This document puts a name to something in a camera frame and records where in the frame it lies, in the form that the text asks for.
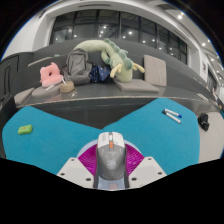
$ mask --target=green eraser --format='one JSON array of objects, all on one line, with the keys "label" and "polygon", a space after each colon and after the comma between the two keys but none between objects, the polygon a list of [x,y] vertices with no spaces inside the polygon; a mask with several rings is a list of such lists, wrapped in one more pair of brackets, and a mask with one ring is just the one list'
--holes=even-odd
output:
[{"label": "green eraser", "polygon": [[32,130],[33,130],[32,125],[22,126],[22,127],[19,128],[18,134],[19,135],[29,134]]}]

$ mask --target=stuffed animal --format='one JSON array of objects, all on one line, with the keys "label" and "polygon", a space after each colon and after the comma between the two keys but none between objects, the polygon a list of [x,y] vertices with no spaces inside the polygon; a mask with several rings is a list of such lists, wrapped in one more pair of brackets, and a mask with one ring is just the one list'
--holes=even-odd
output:
[{"label": "stuffed animal", "polygon": [[111,66],[110,77],[118,79],[120,82],[130,82],[133,77],[133,69],[139,69],[144,73],[145,69],[134,63],[127,57],[127,51],[120,49],[108,38],[103,40],[87,40],[78,44],[74,49],[81,48],[86,52],[101,51],[101,58],[105,64]]},{"label": "stuffed animal", "polygon": [[63,76],[60,74],[58,66],[53,62],[51,63],[51,65],[47,67],[42,67],[40,69],[40,75],[41,75],[40,82],[42,83],[42,86],[44,88],[62,82]]}]

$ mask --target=teal desk mat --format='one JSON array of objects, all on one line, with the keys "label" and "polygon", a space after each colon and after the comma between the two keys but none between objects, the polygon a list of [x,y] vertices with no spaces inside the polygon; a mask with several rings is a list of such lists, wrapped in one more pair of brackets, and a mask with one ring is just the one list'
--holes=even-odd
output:
[{"label": "teal desk mat", "polygon": [[[181,114],[178,124],[162,113]],[[33,126],[19,135],[21,126]],[[37,166],[57,174],[70,157],[76,157],[88,142],[102,132],[119,132],[143,156],[152,156],[167,175],[198,163],[200,135],[195,114],[166,98],[158,98],[103,129],[71,122],[31,106],[22,108],[5,125],[3,145],[7,159]]]}]

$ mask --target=backpack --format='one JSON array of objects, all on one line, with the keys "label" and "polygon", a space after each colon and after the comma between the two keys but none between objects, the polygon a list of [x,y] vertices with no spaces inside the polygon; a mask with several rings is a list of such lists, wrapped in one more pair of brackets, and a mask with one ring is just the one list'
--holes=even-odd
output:
[{"label": "backpack", "polygon": [[208,123],[208,114],[202,113],[201,115],[198,116],[198,123],[200,126],[207,131],[209,128],[209,123]]},{"label": "backpack", "polygon": [[68,54],[66,66],[63,67],[64,78],[66,81],[72,81],[74,85],[88,84],[91,69],[92,64],[88,62],[88,53],[77,48]]}]

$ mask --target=green plush toy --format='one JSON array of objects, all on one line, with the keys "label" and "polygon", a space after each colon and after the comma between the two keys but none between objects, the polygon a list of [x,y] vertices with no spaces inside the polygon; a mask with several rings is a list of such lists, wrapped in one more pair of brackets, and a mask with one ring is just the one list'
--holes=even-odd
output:
[{"label": "green plush toy", "polygon": [[120,82],[130,82],[132,80],[133,69],[144,73],[145,69],[135,64],[127,57],[127,51],[120,49],[108,38],[103,40],[87,40],[78,44],[74,49],[81,48],[86,52],[100,51],[102,60],[111,66],[110,77],[115,76]]}]

